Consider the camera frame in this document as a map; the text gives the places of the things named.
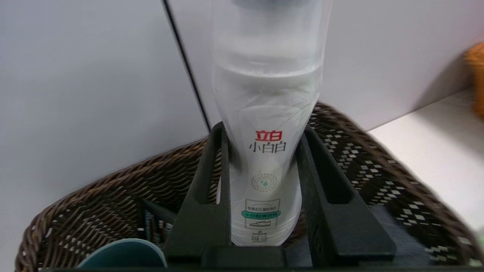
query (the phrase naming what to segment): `white plastic bottle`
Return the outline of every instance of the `white plastic bottle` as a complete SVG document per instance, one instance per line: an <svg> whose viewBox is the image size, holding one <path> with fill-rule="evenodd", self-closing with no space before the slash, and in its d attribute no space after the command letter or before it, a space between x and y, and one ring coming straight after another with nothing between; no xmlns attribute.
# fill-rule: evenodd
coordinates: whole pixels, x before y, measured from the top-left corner
<svg viewBox="0 0 484 272"><path fill-rule="evenodd" d="M232 241L278 246L295 227L294 152L316 103L331 0L213 2L213 91L231 142Z"/></svg>

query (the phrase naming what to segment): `orange object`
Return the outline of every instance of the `orange object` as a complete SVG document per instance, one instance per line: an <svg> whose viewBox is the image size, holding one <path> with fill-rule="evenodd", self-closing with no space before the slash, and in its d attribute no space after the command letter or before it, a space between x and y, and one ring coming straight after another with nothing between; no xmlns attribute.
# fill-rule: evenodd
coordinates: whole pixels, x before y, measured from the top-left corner
<svg viewBox="0 0 484 272"><path fill-rule="evenodd" d="M474 45L466 54L474 72L474 113L484 120L484 42Z"/></svg>

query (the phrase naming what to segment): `green label band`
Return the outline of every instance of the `green label band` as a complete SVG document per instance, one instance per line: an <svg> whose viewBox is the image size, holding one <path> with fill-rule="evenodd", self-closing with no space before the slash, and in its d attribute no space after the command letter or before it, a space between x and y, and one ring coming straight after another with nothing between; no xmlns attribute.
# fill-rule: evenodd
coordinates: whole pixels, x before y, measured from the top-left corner
<svg viewBox="0 0 484 272"><path fill-rule="evenodd" d="M251 218L251 219L273 219L273 218L279 217L280 215L281 215L280 211L266 212L266 213L242 211L243 217Z"/></svg>

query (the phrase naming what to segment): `shoe icon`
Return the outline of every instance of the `shoe icon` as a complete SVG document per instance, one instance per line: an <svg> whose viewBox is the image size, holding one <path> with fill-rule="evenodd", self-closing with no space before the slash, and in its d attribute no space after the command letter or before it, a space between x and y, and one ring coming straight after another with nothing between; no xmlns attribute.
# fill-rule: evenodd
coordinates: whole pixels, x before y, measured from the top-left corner
<svg viewBox="0 0 484 272"><path fill-rule="evenodd" d="M260 221L257 223L249 224L251 227L269 227L271 225L270 221Z"/></svg>

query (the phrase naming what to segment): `dot pattern graphic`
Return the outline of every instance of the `dot pattern graphic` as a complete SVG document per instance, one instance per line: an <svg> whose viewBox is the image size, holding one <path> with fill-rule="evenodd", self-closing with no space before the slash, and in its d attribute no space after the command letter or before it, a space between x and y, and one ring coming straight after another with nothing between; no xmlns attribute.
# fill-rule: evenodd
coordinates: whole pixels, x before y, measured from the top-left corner
<svg viewBox="0 0 484 272"><path fill-rule="evenodd" d="M252 177L252 187L261 193L267 193L277 186L277 177L272 174L258 174Z"/></svg>

